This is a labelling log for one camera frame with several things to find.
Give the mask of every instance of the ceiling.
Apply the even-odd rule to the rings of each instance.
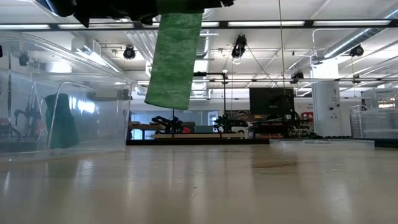
[[[389,9],[398,9],[396,0],[280,0],[282,19],[382,19],[383,13]],[[278,20],[279,2],[277,0],[236,0],[233,7],[215,9],[213,20]],[[35,2],[2,0],[0,1],[0,23],[32,23],[32,22],[76,22],[72,17],[55,17],[50,12],[43,10]],[[315,33],[315,49],[324,50],[340,42],[356,30],[319,30]],[[311,29],[285,29],[282,31],[284,51],[281,51],[280,29],[230,29],[218,30],[218,36],[210,37],[209,72],[220,72],[224,69],[230,74],[229,79],[252,79],[266,78],[263,69],[271,78],[281,78],[283,72],[289,77],[294,70],[288,70],[300,56],[311,52],[314,43],[312,41],[313,31]],[[231,45],[238,34],[245,34],[248,40],[248,48],[243,55],[239,65],[233,65],[229,57]],[[145,70],[145,60],[139,56],[134,60],[123,59],[123,51],[127,44],[132,44],[124,31],[79,31],[73,35],[84,35],[87,38],[97,40],[103,47],[103,55],[112,60],[124,70]],[[50,41],[62,41],[64,34],[54,32],[47,35]],[[347,77],[354,72],[369,67],[381,67],[383,69],[366,74],[368,77],[398,77],[391,75],[398,73],[398,45],[365,57],[367,54],[398,40],[398,29],[386,29],[380,34],[362,43],[365,49],[363,58],[351,57],[339,58],[339,73],[341,77]],[[304,63],[299,69],[304,72],[305,77],[310,77],[309,59],[304,58]],[[147,80],[145,73],[131,72],[136,80]],[[372,82],[363,86],[377,86],[381,82]],[[249,83],[230,83],[228,88],[245,88]],[[251,86],[270,85],[266,83],[252,83]],[[341,83],[341,85],[352,85],[352,83]],[[219,83],[208,83],[209,87],[219,88]]]

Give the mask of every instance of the white pillar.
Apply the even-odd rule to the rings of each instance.
[[[312,68],[312,78],[339,78],[335,58],[324,60]],[[320,136],[342,136],[340,88],[338,82],[312,84],[315,132]]]

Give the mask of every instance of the plastic bin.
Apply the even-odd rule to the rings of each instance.
[[[270,140],[273,149],[374,149],[374,141],[350,139],[283,139]]]
[[[124,150],[130,80],[31,35],[0,45],[0,160]]]

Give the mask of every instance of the green fabric hanging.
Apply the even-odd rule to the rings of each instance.
[[[44,98],[47,104],[45,121],[48,131],[51,131],[52,115],[54,112],[56,97],[57,95],[49,95]],[[50,148],[66,149],[76,146],[77,144],[79,144],[79,137],[75,119],[73,118],[69,108],[69,96],[61,93],[58,96],[57,109],[55,110]]]
[[[162,15],[147,104],[188,109],[201,19],[202,13]]]

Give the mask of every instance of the computer screen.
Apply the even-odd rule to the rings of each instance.
[[[291,88],[250,88],[251,114],[285,115],[294,110]]]

